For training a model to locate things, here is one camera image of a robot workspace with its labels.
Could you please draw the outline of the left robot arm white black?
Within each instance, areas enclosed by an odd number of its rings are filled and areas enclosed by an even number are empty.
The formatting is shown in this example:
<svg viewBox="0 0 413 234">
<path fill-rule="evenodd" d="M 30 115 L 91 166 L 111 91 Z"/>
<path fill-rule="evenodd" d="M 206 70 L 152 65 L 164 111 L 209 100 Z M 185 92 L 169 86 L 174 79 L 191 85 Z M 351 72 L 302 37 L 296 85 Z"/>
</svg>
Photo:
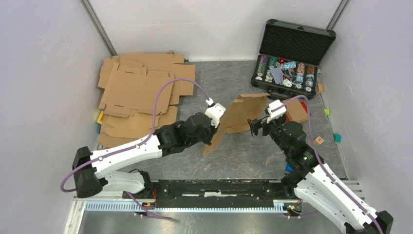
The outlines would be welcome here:
<svg viewBox="0 0 413 234">
<path fill-rule="evenodd" d="M 147 172 L 125 173 L 120 169 L 140 161 L 181 153 L 200 142 L 210 145 L 222 115 L 222 112 L 196 113 L 185 121 L 155 130 L 149 140 L 141 138 L 105 150 L 79 148 L 72 163 L 77 197 L 88 198 L 102 191 L 125 191 L 143 199 L 150 197 L 153 185 Z"/>
</svg>

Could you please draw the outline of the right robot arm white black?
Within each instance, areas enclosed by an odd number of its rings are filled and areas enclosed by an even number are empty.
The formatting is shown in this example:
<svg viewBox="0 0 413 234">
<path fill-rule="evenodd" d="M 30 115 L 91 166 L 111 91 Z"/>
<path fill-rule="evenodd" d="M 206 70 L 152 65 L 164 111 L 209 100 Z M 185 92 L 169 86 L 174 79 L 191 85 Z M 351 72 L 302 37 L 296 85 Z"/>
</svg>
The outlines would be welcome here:
<svg viewBox="0 0 413 234">
<path fill-rule="evenodd" d="M 292 168 L 282 180 L 281 192 L 309 203 L 335 224 L 343 234 L 388 234 L 394 218 L 387 211 L 377 211 L 344 184 L 315 150 L 306 143 L 300 123 L 250 119 L 251 134 L 262 129 L 286 156 Z"/>
</svg>

